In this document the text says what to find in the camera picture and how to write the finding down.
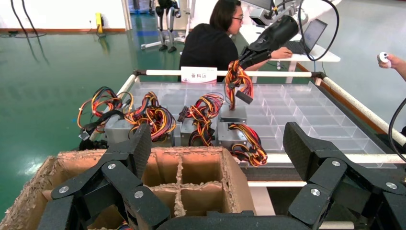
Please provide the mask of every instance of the cardboard box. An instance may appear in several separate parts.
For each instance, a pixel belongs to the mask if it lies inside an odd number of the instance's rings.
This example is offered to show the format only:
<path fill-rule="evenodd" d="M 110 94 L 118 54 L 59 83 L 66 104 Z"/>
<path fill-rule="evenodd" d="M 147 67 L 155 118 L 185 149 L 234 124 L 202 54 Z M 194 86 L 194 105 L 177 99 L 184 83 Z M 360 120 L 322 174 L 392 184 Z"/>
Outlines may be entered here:
<path fill-rule="evenodd" d="M 49 157 L 6 211 L 0 230 L 35 230 L 52 189 L 94 166 L 105 150 L 62 152 Z M 171 210 L 171 217 L 207 211 L 255 212 L 247 179 L 222 147 L 153 148 L 143 182 Z M 89 229 L 116 229 L 123 219 L 114 206 Z"/>

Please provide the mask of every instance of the sign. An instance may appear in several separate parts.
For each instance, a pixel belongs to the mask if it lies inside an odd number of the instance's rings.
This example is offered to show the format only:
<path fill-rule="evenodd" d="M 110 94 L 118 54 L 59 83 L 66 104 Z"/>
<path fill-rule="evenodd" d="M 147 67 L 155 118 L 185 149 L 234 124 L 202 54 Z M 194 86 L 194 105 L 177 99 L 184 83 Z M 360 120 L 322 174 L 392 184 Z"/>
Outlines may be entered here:
<path fill-rule="evenodd" d="M 182 66 L 181 80 L 186 83 L 217 82 L 217 68 Z"/>

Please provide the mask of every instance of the transparent plastic tray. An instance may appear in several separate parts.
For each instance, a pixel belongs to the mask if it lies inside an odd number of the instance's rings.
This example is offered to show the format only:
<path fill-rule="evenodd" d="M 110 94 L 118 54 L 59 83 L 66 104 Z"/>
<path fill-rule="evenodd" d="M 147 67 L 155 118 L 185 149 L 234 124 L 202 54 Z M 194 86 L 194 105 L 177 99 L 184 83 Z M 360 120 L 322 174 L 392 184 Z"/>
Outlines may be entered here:
<path fill-rule="evenodd" d="M 135 107 L 143 96 L 153 91 L 162 106 L 177 119 L 184 106 L 195 104 L 200 96 L 218 92 L 224 95 L 223 84 L 137 83 L 130 92 L 135 96 Z M 343 112 L 341 112 L 314 84 L 254 85 L 254 100 L 244 106 L 247 125 L 261 137 L 267 153 L 283 152 L 283 132 L 287 122 L 295 121 L 311 137 L 333 142 L 344 153 L 384 154 Z M 180 143 L 180 127 L 175 129 L 175 143 Z M 395 167 L 390 164 L 368 164 L 369 168 Z"/>

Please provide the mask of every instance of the black shirt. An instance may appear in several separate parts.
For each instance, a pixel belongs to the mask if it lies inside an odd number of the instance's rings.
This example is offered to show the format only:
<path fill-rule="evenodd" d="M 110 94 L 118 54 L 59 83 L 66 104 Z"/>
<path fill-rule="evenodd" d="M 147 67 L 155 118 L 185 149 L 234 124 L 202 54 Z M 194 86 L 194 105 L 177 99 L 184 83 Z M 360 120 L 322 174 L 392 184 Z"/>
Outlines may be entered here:
<path fill-rule="evenodd" d="M 237 47 L 231 38 L 224 31 L 202 23 L 194 27 L 186 38 L 179 69 L 190 66 L 228 70 L 228 64 L 237 59 Z M 224 77 L 217 77 L 217 82 L 222 82 L 223 79 Z"/>

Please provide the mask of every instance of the white remote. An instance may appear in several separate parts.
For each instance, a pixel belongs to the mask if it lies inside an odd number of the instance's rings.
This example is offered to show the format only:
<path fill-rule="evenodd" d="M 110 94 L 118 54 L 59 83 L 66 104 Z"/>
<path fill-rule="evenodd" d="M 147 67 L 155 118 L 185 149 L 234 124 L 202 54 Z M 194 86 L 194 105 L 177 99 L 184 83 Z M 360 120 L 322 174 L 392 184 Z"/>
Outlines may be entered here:
<path fill-rule="evenodd" d="M 385 52 L 381 52 L 379 54 L 379 60 L 383 63 L 386 63 L 386 65 L 388 66 L 388 68 L 392 67 L 392 63 L 391 61 L 388 59 L 388 54 Z"/>

